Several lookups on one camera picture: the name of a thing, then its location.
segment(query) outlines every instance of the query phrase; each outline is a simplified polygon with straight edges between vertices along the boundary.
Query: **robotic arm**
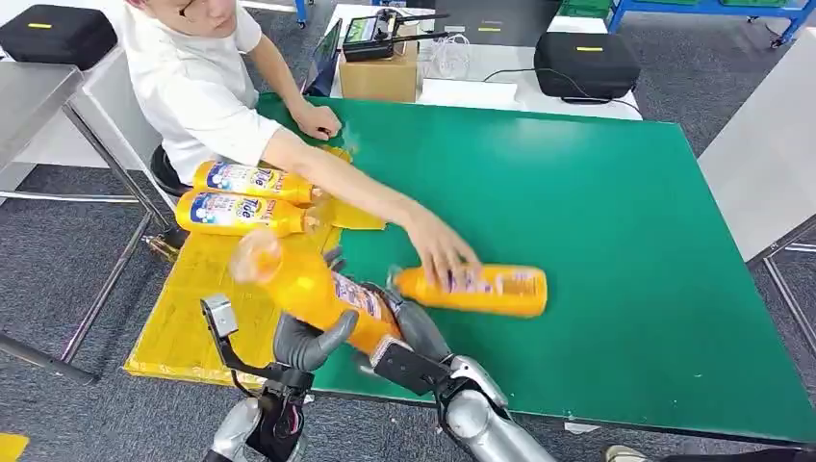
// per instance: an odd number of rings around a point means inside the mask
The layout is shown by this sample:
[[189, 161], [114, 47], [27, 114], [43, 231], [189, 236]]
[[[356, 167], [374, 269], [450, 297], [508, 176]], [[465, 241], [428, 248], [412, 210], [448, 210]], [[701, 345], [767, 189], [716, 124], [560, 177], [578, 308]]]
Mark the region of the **robotic arm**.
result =
[[[404, 343], [383, 342], [370, 358], [374, 372], [418, 395], [432, 393], [443, 431], [477, 462], [555, 462], [508, 411], [507, 397], [473, 359], [451, 353], [433, 320], [416, 303], [379, 287], [392, 307]], [[261, 394], [249, 394], [224, 419], [205, 462], [243, 462], [249, 445], [272, 462], [298, 462], [305, 448], [301, 407], [312, 384], [311, 371], [351, 334], [356, 313], [348, 311], [326, 332], [284, 315], [275, 332], [275, 356], [286, 363], [264, 369], [244, 364], [228, 336], [238, 329], [229, 301], [215, 295], [201, 301], [221, 359], [231, 370], [267, 379]]]

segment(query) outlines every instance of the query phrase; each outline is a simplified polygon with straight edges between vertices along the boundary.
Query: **laptop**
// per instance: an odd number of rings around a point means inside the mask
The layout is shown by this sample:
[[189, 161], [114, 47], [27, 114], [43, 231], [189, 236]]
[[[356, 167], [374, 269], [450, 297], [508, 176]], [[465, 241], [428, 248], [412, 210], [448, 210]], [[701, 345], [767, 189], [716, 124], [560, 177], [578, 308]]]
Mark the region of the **laptop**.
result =
[[535, 46], [561, 6], [559, 0], [436, 0], [434, 32], [462, 34], [473, 44]]
[[338, 44], [340, 43], [342, 28], [343, 20], [338, 19], [331, 31], [320, 40], [318, 47], [315, 48], [312, 63], [309, 65], [309, 73], [306, 75], [306, 82], [303, 84], [303, 94], [324, 97], [331, 94], [334, 71], [337, 68], [337, 57], [340, 55]]

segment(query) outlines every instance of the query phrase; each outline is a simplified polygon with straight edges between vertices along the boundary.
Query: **blue shelf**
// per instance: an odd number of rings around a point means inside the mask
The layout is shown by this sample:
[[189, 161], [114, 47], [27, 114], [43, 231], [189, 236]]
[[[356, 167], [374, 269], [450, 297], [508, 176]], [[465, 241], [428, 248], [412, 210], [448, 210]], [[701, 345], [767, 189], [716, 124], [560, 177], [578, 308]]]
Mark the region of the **blue shelf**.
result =
[[700, 0], [697, 5], [677, 5], [671, 3], [636, 2], [620, 0], [625, 3], [627, 12], [651, 13], [689, 13], [689, 14], [728, 14], [737, 16], [774, 16], [796, 17], [802, 13], [799, 7], [731, 7], [718, 0]]
[[786, 17], [791, 20], [790, 26], [785, 29], [779, 39], [771, 42], [771, 46], [776, 48], [783, 43], [787, 43], [802, 27], [808, 15], [816, 9], [816, 0], [807, 0], [803, 7], [790, 6], [796, 0], [789, 0], [784, 7], [731, 7], [723, 5], [719, 0], [700, 0], [696, 5], [677, 5], [672, 3], [652, 3], [636, 2], [634, 0], [618, 0], [612, 6], [612, 18], [609, 20], [607, 29], [610, 33], [618, 30], [621, 20], [626, 12], [640, 13], [687, 13], [687, 14], [726, 14], [731, 16], [765, 16], [765, 17]]

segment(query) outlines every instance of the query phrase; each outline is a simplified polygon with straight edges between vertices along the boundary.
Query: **person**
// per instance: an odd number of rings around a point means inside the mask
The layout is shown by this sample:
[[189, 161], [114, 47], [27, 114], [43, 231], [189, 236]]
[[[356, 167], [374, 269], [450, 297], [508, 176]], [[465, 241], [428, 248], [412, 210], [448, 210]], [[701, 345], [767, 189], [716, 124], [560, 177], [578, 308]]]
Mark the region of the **person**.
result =
[[468, 244], [436, 215], [347, 162], [308, 145], [255, 110], [258, 92], [241, 53], [258, 67], [305, 135], [327, 141], [342, 129], [327, 107], [300, 94], [280, 51], [236, 0], [125, 0], [121, 41], [136, 97], [182, 183], [205, 161], [296, 173], [408, 234], [429, 280], [449, 289], [478, 268]]
[[669, 455], [648, 458], [637, 449], [614, 445], [606, 450], [606, 462], [816, 462], [816, 452], [792, 448], [772, 448], [741, 454]]

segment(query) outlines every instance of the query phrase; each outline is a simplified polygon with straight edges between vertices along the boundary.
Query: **white t-shirt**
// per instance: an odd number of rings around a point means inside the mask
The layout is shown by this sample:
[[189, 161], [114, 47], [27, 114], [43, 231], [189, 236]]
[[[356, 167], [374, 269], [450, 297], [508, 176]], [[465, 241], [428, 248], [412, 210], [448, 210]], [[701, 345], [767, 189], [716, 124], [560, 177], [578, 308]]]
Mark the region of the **white t-shirt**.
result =
[[261, 39], [255, 19], [237, 6], [231, 36], [202, 38], [125, 8], [120, 40], [134, 92], [182, 183], [205, 161], [257, 165], [280, 124], [255, 111], [258, 92], [241, 58]]

